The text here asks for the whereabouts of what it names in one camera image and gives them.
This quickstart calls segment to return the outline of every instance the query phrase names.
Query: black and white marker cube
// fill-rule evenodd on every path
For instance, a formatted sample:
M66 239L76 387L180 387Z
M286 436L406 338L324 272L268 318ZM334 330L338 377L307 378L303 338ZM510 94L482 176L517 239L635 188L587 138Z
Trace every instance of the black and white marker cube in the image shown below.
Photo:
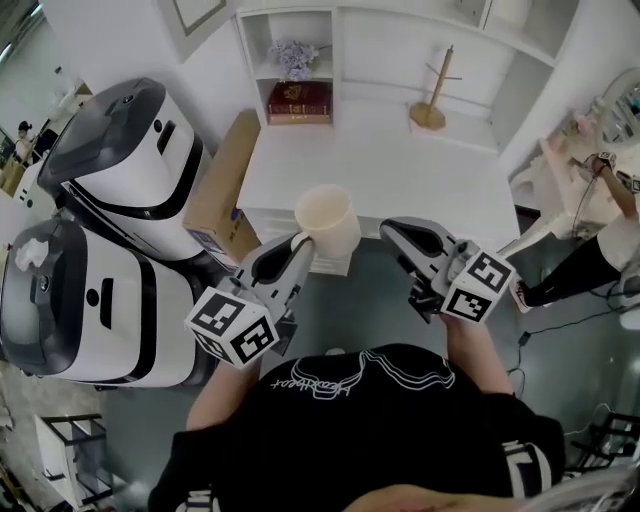
M209 354L244 368L275 345L269 310L215 288L207 288L185 320Z
M442 311L458 318L484 323L514 274L514 268L504 258L478 251L453 280Z

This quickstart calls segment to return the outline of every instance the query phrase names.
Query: black pants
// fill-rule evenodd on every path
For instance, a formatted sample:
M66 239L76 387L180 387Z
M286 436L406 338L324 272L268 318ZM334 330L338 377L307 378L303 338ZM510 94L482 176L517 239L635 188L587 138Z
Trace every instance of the black pants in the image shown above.
M620 272L604 259L596 237L581 245L538 286L524 287L527 306L550 304L620 279Z

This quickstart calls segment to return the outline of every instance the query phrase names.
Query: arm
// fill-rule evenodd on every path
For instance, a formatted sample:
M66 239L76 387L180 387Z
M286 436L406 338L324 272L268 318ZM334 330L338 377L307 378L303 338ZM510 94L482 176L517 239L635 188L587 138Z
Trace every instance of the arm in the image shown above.
M505 370L489 329L485 325L465 322L442 314L447 326L447 353L483 393L513 394L513 386Z
M221 361L189 411L187 430L201 430L227 421L259 378L259 360L244 370Z
M620 183L618 178L613 174L611 167L609 167L605 162L596 158L593 163L593 167L596 175L602 176L609 192L611 192L611 197L613 197L613 200L616 202L620 210L622 210L622 214L625 218L637 221L638 210L636 208L636 199L633 197L633 194L629 192L622 183Z

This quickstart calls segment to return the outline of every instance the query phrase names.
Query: purple flowers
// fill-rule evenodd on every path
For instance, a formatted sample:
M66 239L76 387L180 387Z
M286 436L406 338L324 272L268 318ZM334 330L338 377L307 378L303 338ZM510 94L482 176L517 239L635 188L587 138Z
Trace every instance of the purple flowers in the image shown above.
M320 50L325 47L316 47L312 44L304 44L300 41L276 41L269 49L276 54L284 70L284 78L299 82L311 80L313 71L311 64L320 55Z

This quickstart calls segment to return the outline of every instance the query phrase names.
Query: black t-shirt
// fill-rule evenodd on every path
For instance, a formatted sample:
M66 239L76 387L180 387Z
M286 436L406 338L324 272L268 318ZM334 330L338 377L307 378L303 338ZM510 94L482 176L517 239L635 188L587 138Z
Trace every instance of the black t-shirt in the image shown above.
M563 467L556 421L389 345L284 363L223 425L176 434L149 510L340 511L394 484L530 496Z

